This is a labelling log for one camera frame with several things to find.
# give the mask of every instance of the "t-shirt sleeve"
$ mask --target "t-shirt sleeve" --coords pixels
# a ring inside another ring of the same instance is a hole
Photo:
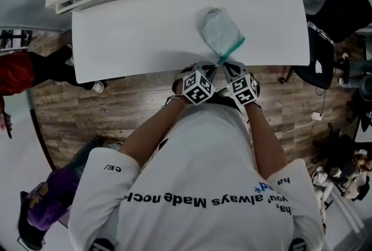
[[[108,148],[91,151],[71,207],[69,234],[74,250],[90,250],[101,226],[140,173],[137,162]]]
[[[290,202],[294,219],[293,239],[303,239],[306,250],[321,250],[324,242],[321,215],[303,159],[291,162],[267,181]]]

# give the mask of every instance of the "chair backrest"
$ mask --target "chair backrest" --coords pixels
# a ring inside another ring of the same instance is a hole
[[[325,0],[316,15],[308,16],[334,42],[341,42],[372,22],[369,0]]]

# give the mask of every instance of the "white t-shirt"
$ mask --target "white t-shirt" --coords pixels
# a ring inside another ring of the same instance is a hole
[[[71,208],[72,244],[89,250],[108,238],[115,250],[130,251],[321,250],[305,162],[266,181],[253,164],[237,110],[189,106],[141,174],[127,155],[91,152]]]

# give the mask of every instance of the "wooden floor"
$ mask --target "wooden floor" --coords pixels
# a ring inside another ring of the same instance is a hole
[[[36,33],[30,50],[45,56],[69,43],[70,37],[70,34]],[[361,59],[361,40],[354,35],[336,45],[335,52],[337,58],[347,52],[350,58]],[[278,83],[278,78],[287,75],[289,67],[253,66],[248,69],[261,83],[259,102],[289,161],[304,158],[312,171],[310,159],[315,152],[312,142],[327,136],[328,123],[352,135],[355,125],[346,124],[345,117],[346,102],[353,92],[338,85],[339,71],[335,72],[325,96],[323,116],[327,119],[281,136],[298,125],[311,122],[312,112],[322,111],[324,95],[318,96],[315,87],[295,74],[289,83]],[[102,94],[52,81],[33,88],[35,113],[55,166],[63,167],[95,135],[125,140],[172,95],[170,88],[175,74],[175,71],[167,71],[109,81]],[[225,84],[224,75],[219,71],[214,85],[220,89]]]

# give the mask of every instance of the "black chair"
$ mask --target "black chair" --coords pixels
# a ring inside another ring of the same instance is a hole
[[[310,65],[292,66],[287,77],[280,78],[279,81],[280,83],[287,82],[294,71],[307,83],[322,89],[329,89],[333,68],[341,70],[349,68],[334,61],[332,42],[339,43],[356,30],[370,24],[372,22],[372,7],[368,0],[325,0],[316,15],[307,15],[306,18],[308,23],[313,23],[311,27],[307,28]],[[317,61],[321,64],[321,73],[316,73]]]

